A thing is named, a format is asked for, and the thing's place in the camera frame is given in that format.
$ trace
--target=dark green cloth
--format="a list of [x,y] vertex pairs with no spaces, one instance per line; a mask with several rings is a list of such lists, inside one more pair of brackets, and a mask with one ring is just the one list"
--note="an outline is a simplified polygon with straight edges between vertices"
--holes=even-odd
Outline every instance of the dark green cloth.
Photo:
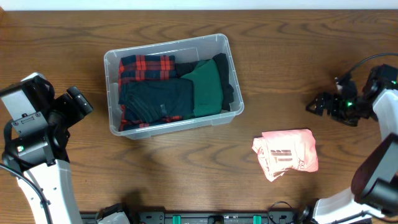
[[193,72],[181,78],[193,82],[193,114],[195,117],[219,114],[223,103],[223,89],[215,61],[199,61]]
[[193,82],[187,79],[131,82],[122,94],[127,108],[144,123],[193,112]]

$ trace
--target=plastic container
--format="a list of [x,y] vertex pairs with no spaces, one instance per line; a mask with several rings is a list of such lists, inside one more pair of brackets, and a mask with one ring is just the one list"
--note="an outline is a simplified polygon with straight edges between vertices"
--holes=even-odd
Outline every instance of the plastic container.
[[[231,111],[222,111],[220,114],[177,121],[146,128],[119,131],[122,110],[118,105],[118,68],[122,57],[130,55],[174,55],[175,63],[194,62],[211,59],[214,55],[225,53],[229,64],[229,84],[234,88],[234,101]],[[104,56],[106,91],[108,96],[109,127],[116,136],[129,139],[148,138],[156,134],[170,133],[190,128],[208,125],[230,123],[236,115],[243,112],[244,104],[235,67],[229,49],[228,39],[224,34],[213,34],[185,40],[171,41],[161,44],[152,44],[126,49],[110,50]]]

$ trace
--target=green cloth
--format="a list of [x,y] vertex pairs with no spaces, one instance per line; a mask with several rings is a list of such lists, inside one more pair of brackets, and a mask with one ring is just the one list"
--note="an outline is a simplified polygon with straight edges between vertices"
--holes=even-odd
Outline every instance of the green cloth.
[[193,82],[193,114],[195,117],[219,114],[223,104],[223,89],[217,64],[213,59],[200,61],[194,71],[181,78]]

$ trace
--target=white panel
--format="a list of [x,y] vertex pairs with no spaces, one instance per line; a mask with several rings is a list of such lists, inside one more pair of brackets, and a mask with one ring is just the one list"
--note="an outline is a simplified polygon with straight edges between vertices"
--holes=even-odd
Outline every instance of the white panel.
[[13,10],[398,9],[396,0],[0,0]]

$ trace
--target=pink cloth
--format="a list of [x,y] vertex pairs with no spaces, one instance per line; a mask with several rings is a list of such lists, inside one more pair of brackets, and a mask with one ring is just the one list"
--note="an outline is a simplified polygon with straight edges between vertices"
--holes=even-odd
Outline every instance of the pink cloth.
[[315,139],[308,129],[264,132],[254,139],[252,149],[271,182],[289,169],[318,170]]

